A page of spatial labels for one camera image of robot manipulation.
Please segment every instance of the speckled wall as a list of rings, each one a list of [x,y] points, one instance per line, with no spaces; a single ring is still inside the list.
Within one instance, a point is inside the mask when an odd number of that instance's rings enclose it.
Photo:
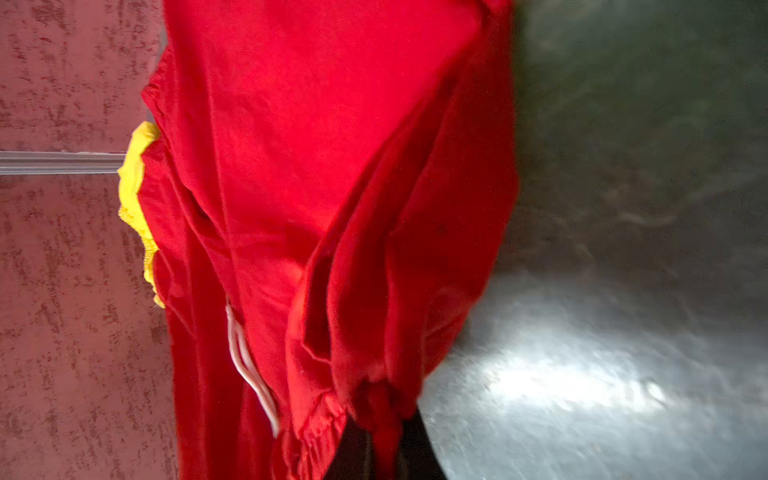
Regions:
[[[124,151],[147,116],[160,0],[0,2],[0,150]]]
[[[176,478],[172,367],[117,175],[0,177],[0,478]]]

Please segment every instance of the white drawstring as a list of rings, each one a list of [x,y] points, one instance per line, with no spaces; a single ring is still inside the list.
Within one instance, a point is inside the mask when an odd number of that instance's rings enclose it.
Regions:
[[[230,340],[232,362],[235,364],[238,373],[248,382],[250,388],[259,397],[261,408],[264,409],[264,413],[266,413],[266,417],[272,425],[272,436],[277,438],[277,433],[280,431],[280,421],[277,418],[275,402],[272,400],[270,389],[264,383],[261,375],[259,375],[256,365],[253,364],[253,359],[248,350],[245,330],[243,330],[243,326],[235,318],[235,312],[229,303],[227,303],[227,332]]]

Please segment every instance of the red fabric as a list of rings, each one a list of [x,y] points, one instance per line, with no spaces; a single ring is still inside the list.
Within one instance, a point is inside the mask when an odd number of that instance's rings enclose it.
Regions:
[[[517,194],[505,0],[166,0],[140,202],[160,247],[182,478],[322,478],[401,419],[480,296]],[[227,299],[273,392],[272,440]]]

